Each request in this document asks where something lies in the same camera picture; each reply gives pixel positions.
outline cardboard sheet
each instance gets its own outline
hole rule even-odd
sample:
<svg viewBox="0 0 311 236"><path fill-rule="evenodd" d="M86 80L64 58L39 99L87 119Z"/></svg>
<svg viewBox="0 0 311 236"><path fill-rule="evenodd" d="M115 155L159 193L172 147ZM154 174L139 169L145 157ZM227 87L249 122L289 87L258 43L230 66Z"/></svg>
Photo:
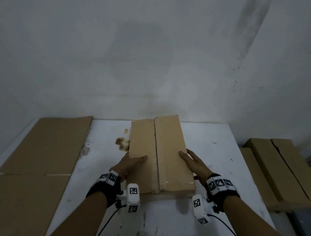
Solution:
<svg viewBox="0 0 311 236"><path fill-rule="evenodd" d="M127 175L126 183L136 183L140 193L158 193L158 169L156 159L156 139L154 120L132 122L130 134L130 158L148 156L145 163Z"/></svg>
<svg viewBox="0 0 311 236"><path fill-rule="evenodd" d="M178 155L187 153L178 115L155 118L155 132L160 191L193 195L193 173Z"/></svg>
<svg viewBox="0 0 311 236"><path fill-rule="evenodd" d="M268 211L277 211L279 209L279 202L276 199L268 181L266 180L260 166L254 157L250 148L240 148L242 156L247 164L247 167L252 175L252 178L258 188L261 198L267 207Z"/></svg>
<svg viewBox="0 0 311 236"><path fill-rule="evenodd" d="M71 174L92 117L42 118L0 168L4 174Z"/></svg>
<svg viewBox="0 0 311 236"><path fill-rule="evenodd" d="M269 139L250 139L244 147L250 147L260 165L280 207L287 211L310 205L295 176Z"/></svg>
<svg viewBox="0 0 311 236"><path fill-rule="evenodd" d="M0 235L44 236L69 176L0 175Z"/></svg>
<svg viewBox="0 0 311 236"><path fill-rule="evenodd" d="M311 168L290 139L272 139L284 161L297 178L305 194L311 199Z"/></svg>

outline black glove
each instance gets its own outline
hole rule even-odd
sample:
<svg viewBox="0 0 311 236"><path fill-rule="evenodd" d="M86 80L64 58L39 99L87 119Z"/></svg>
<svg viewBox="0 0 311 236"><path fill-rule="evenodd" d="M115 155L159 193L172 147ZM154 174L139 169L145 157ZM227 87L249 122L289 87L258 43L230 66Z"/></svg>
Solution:
<svg viewBox="0 0 311 236"><path fill-rule="evenodd" d="M240 197L232 182L219 174L210 175L204 187L207 192L207 202L213 201L216 204L215 213L224 212L223 205L227 196Z"/></svg>
<svg viewBox="0 0 311 236"><path fill-rule="evenodd" d="M115 171L102 174L92 185L86 197L95 192L102 192L107 198L107 208L116 202L117 194L121 193L121 177Z"/></svg>

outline white table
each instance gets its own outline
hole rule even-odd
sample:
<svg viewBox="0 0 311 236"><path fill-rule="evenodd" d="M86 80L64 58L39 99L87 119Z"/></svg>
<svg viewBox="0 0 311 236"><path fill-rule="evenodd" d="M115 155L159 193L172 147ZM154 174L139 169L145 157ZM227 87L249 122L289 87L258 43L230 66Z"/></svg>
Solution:
<svg viewBox="0 0 311 236"><path fill-rule="evenodd" d="M0 156L0 165L21 142L36 123L34 120L13 144ZM226 124L181 123L188 149L193 150L214 172L229 177L237 187L242 200L259 216L274 227L270 215L260 197L232 132ZM119 137L129 138L124 130L131 128L131 121L93 120L85 146L90 150L81 156L54 214L46 236L49 236L71 212L84 200L89 187L102 172L119 162L125 152L118 149ZM204 189L196 181L196 193L204 195ZM99 229L116 210L107 209ZM224 213L217 215L230 227ZM193 216L190 199L165 200L141 204L140 210L129 215L121 209L113 216L103 235L232 235L217 219L202 226Z"/></svg>

